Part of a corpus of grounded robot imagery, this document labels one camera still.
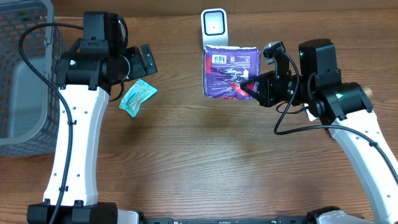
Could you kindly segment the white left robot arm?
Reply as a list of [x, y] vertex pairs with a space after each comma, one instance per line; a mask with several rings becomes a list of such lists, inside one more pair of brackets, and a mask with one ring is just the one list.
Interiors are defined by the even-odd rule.
[[55, 63], [49, 88], [60, 101], [55, 157], [43, 201], [29, 205], [29, 223], [129, 223], [139, 212], [100, 202], [96, 184], [98, 143], [104, 111], [115, 85], [132, 82], [118, 95], [120, 108], [135, 116], [156, 90], [144, 77], [157, 72], [150, 47], [128, 45], [124, 19], [111, 12], [86, 12], [83, 37]]

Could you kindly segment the white tube gold cap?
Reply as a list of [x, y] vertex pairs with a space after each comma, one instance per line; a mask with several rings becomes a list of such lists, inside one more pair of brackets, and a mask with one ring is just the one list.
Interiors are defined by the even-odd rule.
[[[363, 88], [363, 90], [364, 90], [364, 93], [366, 94], [366, 96], [367, 96], [369, 99], [371, 99], [371, 98], [373, 97], [373, 92], [372, 92], [372, 90], [370, 89], [370, 87], [366, 86], [366, 87]], [[315, 121], [315, 120], [318, 119], [317, 117], [315, 117], [314, 115], [311, 114], [311, 112], [309, 111], [309, 109], [306, 109], [305, 112], [306, 112], [306, 114], [307, 114], [307, 116], [308, 116], [308, 120], [309, 120], [310, 122], [313, 122], [313, 121]]]

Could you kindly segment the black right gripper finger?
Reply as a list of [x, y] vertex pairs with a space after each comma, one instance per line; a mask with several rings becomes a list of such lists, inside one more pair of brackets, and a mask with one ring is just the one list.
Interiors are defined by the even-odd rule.
[[242, 83], [240, 88], [247, 93], [252, 99], [258, 100], [258, 83]]
[[258, 84], [259, 77], [253, 77], [251, 79], [242, 82], [241, 89], [254, 89]]

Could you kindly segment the teal wet wipes pack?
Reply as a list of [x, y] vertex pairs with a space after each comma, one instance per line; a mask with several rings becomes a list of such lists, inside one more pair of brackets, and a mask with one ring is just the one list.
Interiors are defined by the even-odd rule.
[[138, 79], [135, 84], [123, 96], [119, 108], [135, 118], [140, 110], [141, 104], [157, 93], [157, 89]]

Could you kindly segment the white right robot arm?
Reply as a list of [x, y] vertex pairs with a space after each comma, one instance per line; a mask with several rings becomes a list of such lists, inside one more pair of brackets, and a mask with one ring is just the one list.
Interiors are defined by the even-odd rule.
[[280, 102], [303, 110], [319, 125], [276, 129], [286, 135], [325, 129], [349, 159], [371, 205], [374, 223], [397, 223], [397, 159], [379, 127], [371, 92], [356, 82], [344, 83], [336, 62], [335, 45], [329, 39], [314, 39], [298, 46], [295, 64], [282, 42], [264, 47], [273, 71], [243, 82], [240, 87], [261, 106]]

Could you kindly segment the red purple pad pack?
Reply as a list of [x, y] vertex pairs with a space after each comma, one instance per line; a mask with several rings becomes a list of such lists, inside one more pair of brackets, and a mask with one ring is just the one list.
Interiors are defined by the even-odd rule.
[[251, 100], [240, 84], [260, 75], [261, 54], [256, 47], [206, 45], [203, 51], [203, 94], [209, 98]]

